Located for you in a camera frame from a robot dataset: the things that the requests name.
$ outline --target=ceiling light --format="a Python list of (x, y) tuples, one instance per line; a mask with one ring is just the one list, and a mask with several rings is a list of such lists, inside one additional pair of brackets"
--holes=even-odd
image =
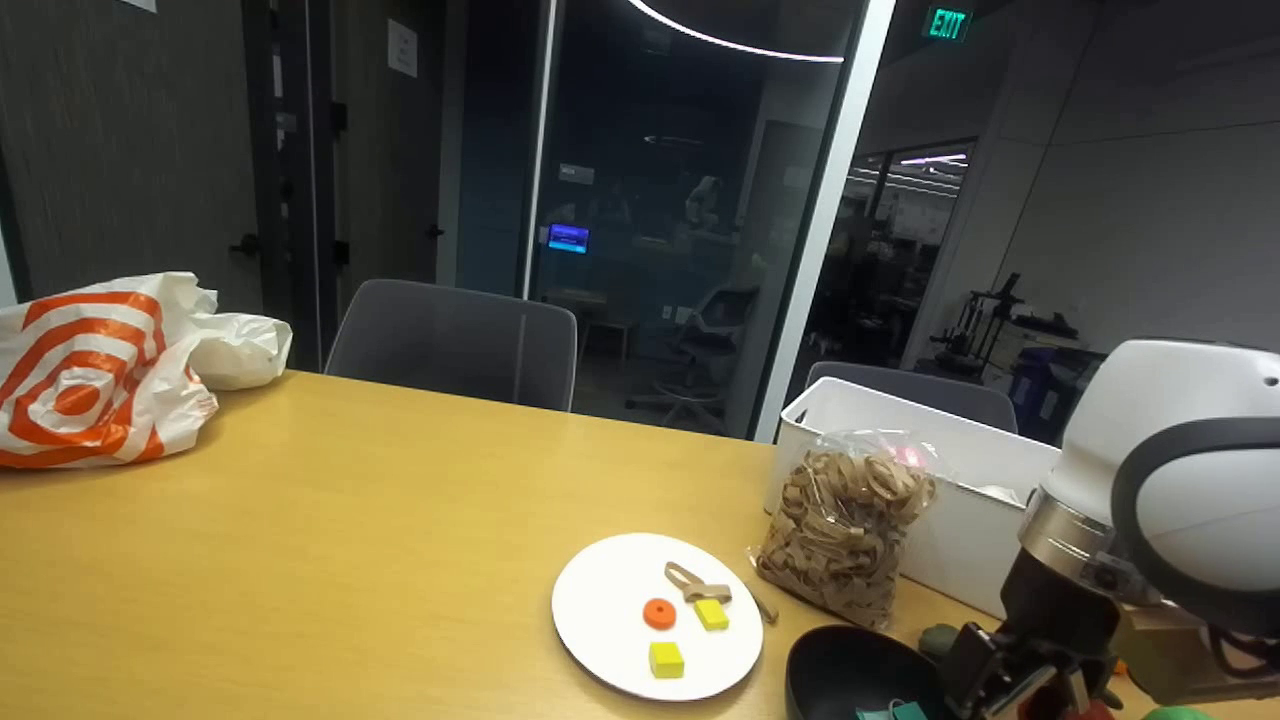
[(666, 23), (666, 26), (681, 31), (681, 35), (691, 35), (691, 39), (698, 39), (698, 42), (714, 42), (714, 46), (728, 46), (728, 52), (766, 55), (766, 59), (786, 59), (786, 63), (845, 63), (845, 55), (777, 52), (777, 46), (754, 46), (754, 42), (725, 39), (725, 35), (686, 26), (686, 23), (681, 23), (681, 19), (646, 9), (643, 0), (630, 0), (630, 9), (643, 13), (643, 17), (652, 17), (657, 23)]
[(942, 152), (942, 157), (907, 157), (907, 161), (895, 161), (904, 168), (921, 168), (921, 165), (966, 165), (966, 152)]

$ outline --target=table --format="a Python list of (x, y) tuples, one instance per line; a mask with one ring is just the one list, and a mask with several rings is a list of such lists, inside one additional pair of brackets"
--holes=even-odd
[[(190, 455), (0, 475), (0, 716), (783, 716), (829, 615), (746, 572), (765, 481), (742, 441), (288, 374)], [(638, 529), (779, 603), (728, 695), (638, 703), (559, 647), (555, 572)], [(890, 630), (970, 615), (904, 579)]]

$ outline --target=orange and white bag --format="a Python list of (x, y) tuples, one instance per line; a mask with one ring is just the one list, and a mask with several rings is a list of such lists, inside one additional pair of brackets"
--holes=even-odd
[(0, 306), (0, 468), (140, 463), (196, 449), (216, 388), (283, 370), (291, 327), (216, 312), (190, 273)]

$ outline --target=exit sign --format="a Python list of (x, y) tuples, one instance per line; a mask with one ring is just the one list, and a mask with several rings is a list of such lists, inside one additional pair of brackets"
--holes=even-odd
[(966, 9), (931, 2), (922, 17), (928, 39), (955, 42), (964, 26), (966, 26)]

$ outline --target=office room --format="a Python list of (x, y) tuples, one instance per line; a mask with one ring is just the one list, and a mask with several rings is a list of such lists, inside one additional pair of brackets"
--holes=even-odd
[(1269, 0), (7, 0), (0, 716), (1276, 716), (1276, 82)]

